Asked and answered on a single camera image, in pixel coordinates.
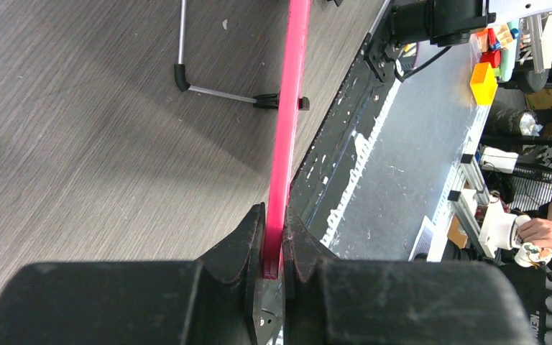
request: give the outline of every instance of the black plastic clip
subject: black plastic clip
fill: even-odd
[[[253,107],[259,109],[278,109],[278,103],[280,101],[279,93],[266,93],[253,97],[257,101],[253,104]],[[299,110],[310,110],[310,99],[308,97],[299,98]]]

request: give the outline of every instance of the yellow block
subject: yellow block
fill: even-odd
[[[498,89],[496,77],[490,63],[478,63],[473,70],[471,77],[471,90],[477,104],[480,106],[491,106]]]

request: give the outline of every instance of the red block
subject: red block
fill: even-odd
[[[481,63],[489,63],[492,68],[500,67],[500,50],[491,50],[482,54]]]
[[[498,39],[496,38],[496,33],[494,33],[494,29],[487,30],[487,39],[489,48],[491,50],[500,49],[500,42],[498,42]]]

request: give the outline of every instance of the orange block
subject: orange block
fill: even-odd
[[[498,89],[498,83],[490,63],[478,63],[471,77],[471,90],[477,104],[491,106]]]
[[[479,49],[481,49],[482,52],[487,52],[489,48],[489,44],[487,41],[487,29],[476,33],[476,35],[477,40],[479,41]]]

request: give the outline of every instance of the white paper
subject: white paper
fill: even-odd
[[[428,217],[424,216],[422,220],[422,226],[420,231],[415,238],[413,248],[411,249],[411,254],[409,261],[413,261],[413,258],[418,254],[428,254],[431,250],[431,242],[433,241],[433,223]]]
[[[420,231],[415,238],[409,261],[413,261],[418,254],[427,254],[426,261],[440,262],[446,243],[447,234],[437,230],[433,222],[424,216]]]

